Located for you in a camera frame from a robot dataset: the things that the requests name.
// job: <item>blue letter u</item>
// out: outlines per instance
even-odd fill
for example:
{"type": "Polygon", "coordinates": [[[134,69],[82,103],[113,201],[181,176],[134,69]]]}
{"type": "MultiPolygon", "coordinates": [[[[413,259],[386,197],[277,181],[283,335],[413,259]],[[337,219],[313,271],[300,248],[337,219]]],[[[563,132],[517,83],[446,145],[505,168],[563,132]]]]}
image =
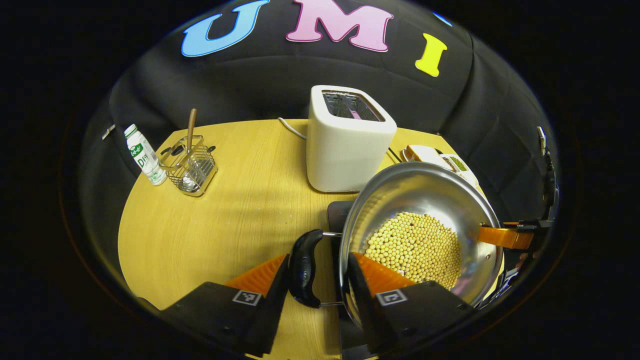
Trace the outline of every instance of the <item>blue letter u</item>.
{"type": "Polygon", "coordinates": [[[258,17],[260,6],[268,3],[269,0],[258,0],[252,3],[244,4],[233,9],[237,12],[236,25],[234,29],[223,37],[216,39],[208,39],[207,34],[214,20],[221,17],[222,14],[210,16],[202,21],[191,25],[184,30],[186,34],[182,41],[182,54],[190,58],[215,53],[222,49],[226,49],[236,42],[246,38],[255,26],[255,19],[258,17]]]}

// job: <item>metal bowl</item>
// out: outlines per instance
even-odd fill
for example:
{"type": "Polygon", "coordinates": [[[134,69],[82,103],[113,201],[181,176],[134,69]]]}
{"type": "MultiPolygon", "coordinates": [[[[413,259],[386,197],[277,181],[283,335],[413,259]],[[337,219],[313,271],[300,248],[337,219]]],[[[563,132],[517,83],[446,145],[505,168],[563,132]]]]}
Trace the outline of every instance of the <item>metal bowl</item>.
{"type": "MultiPolygon", "coordinates": [[[[344,224],[340,248],[339,281],[347,281],[350,252],[363,254],[367,240],[388,219],[398,213],[429,214],[458,235],[462,274],[451,290],[467,304],[475,306],[490,290],[502,263],[502,248],[476,241],[480,223],[499,227],[487,200],[468,182],[438,165],[405,162],[376,174],[356,198],[344,224]]],[[[360,324],[355,301],[345,297],[347,309],[360,324]]]]}

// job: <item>wooden table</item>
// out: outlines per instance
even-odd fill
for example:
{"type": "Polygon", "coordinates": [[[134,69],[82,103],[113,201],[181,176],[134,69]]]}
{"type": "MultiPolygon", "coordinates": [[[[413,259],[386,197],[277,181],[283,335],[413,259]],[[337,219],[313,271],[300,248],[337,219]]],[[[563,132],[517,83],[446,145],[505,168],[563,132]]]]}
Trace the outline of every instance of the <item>wooden table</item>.
{"type": "MultiPolygon", "coordinates": [[[[307,120],[288,120],[305,134],[307,120]]],[[[354,200],[356,193],[321,193],[307,181],[305,141],[278,120],[231,122],[197,127],[219,171],[206,193],[190,197],[167,179],[153,186],[141,174],[120,221],[118,254],[135,295],[165,309],[205,281],[224,283],[259,263],[291,251],[312,229],[328,229],[329,203],[354,200]]],[[[158,150],[186,136],[176,131],[158,150]]],[[[408,144],[453,153],[437,135],[401,129],[391,149],[408,144]]],[[[380,170],[396,163],[387,156],[380,170]]],[[[335,299],[330,242],[316,247],[314,293],[335,299]]],[[[290,295],[269,359],[339,359],[338,316],[334,307],[311,309],[290,295]]]]}

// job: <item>yellow beans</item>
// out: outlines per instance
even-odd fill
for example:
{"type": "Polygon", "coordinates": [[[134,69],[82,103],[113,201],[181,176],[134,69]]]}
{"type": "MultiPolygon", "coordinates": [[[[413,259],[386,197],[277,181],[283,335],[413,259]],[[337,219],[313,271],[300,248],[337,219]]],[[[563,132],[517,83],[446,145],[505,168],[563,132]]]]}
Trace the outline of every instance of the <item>yellow beans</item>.
{"type": "Polygon", "coordinates": [[[427,214],[400,213],[367,241],[365,256],[423,282],[434,280],[453,288],[461,273],[461,249],[456,233],[427,214]]]}

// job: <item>stainless steel pot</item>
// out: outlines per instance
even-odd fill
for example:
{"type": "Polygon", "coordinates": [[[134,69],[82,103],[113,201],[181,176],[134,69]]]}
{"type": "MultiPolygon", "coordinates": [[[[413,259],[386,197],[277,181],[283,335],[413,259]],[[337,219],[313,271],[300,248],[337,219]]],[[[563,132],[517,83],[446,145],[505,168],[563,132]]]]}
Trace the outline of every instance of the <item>stainless steel pot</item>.
{"type": "Polygon", "coordinates": [[[348,284],[350,252],[364,254],[367,240],[398,213],[429,214],[458,234],[462,274],[452,293],[475,306],[489,292],[502,263],[502,248],[476,241],[480,223],[499,227],[487,200],[460,176],[423,162],[399,163],[376,174],[358,194],[342,234],[309,231],[295,243],[289,258],[291,295],[302,304],[320,307],[312,292],[315,272],[313,251],[323,236],[342,236],[339,281],[349,315],[362,326],[353,291],[348,284]]]}

